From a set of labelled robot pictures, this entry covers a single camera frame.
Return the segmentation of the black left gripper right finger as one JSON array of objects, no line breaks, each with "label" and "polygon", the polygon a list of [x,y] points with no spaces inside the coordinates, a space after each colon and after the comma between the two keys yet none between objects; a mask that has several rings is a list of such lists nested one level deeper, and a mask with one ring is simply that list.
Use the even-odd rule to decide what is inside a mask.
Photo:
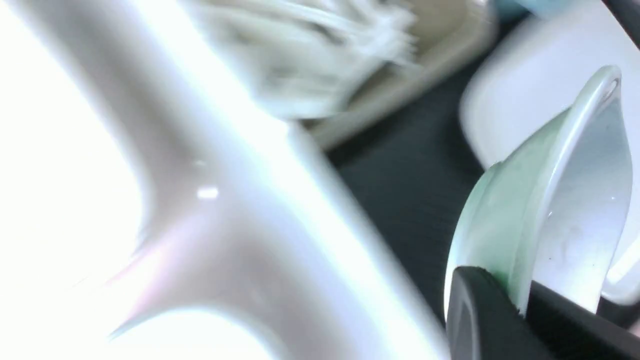
[{"label": "black left gripper right finger", "polygon": [[638,360],[639,338],[533,282],[527,323],[556,360]]}]

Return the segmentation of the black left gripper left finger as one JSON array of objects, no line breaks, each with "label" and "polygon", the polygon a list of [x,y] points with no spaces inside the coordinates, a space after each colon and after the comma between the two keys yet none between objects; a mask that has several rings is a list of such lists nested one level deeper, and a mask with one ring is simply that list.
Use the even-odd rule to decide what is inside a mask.
[{"label": "black left gripper left finger", "polygon": [[485,269],[461,266],[452,274],[446,337],[453,360],[549,360],[517,308]]}]

